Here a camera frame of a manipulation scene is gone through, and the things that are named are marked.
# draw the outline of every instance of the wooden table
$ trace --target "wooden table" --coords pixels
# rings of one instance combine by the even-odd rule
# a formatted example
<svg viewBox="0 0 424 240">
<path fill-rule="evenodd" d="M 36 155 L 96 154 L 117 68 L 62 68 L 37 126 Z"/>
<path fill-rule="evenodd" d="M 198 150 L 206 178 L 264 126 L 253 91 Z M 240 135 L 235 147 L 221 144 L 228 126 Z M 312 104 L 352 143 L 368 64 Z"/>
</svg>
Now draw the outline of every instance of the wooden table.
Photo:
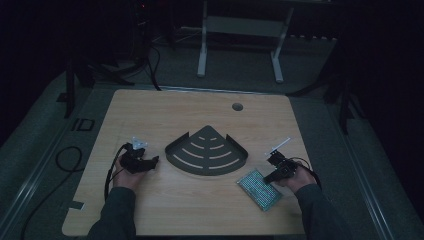
<svg viewBox="0 0 424 240">
<path fill-rule="evenodd" d="M 243 105 L 242 111 L 232 108 Z M 223 137 L 234 138 L 249 153 L 246 164 L 221 176 L 186 173 L 166 159 L 165 147 L 183 134 L 206 125 Z M 118 149 L 135 136 L 147 141 L 146 158 L 159 155 L 154 171 L 137 193 L 137 235 L 277 235 L 303 233 L 296 197 L 278 187 L 283 198 L 263 212 L 237 185 L 255 168 L 264 176 L 274 168 L 265 154 L 280 148 L 286 157 L 308 159 L 290 101 L 285 96 L 118 90 L 110 104 L 74 201 L 82 210 L 69 209 L 63 233 L 87 235 L 104 204 L 106 173 Z"/>
</svg>

